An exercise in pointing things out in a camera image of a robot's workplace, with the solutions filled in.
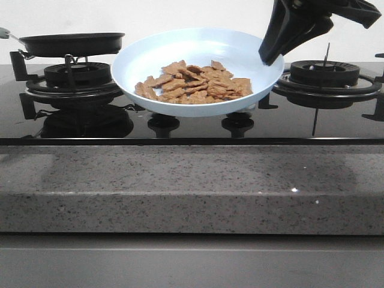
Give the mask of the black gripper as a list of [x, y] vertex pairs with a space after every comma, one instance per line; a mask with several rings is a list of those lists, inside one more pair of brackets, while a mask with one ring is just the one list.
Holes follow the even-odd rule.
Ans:
[[271, 19], [259, 47], [262, 62], [272, 65], [280, 55], [328, 33], [334, 26], [332, 14], [359, 23], [365, 29], [382, 16], [367, 1], [274, 1]]

